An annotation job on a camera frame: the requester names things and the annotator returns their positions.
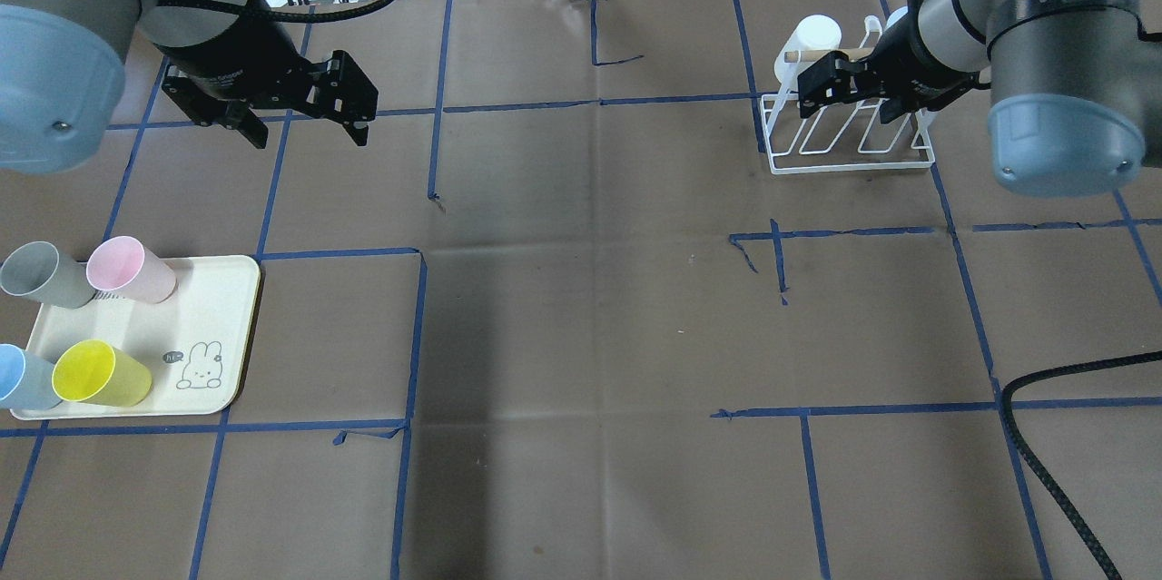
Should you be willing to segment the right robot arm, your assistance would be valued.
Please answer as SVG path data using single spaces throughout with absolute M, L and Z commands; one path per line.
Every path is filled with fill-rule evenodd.
M 1103 194 L 1159 169 L 1159 34 L 1140 0 L 908 0 L 871 53 L 830 52 L 797 78 L 798 112 L 882 101 L 881 121 L 937 112 L 989 76 L 1000 187 Z

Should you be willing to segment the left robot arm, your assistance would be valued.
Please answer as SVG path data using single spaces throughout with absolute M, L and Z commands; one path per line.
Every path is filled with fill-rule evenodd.
M 265 0 L 1 0 L 1 165 L 40 176 L 96 153 L 125 87 L 132 36 L 166 56 L 162 92 L 196 126 L 267 144 L 260 110 L 294 110 L 367 142 L 378 89 L 352 56 L 313 63 L 286 26 L 318 26 L 376 12 L 277 12 Z

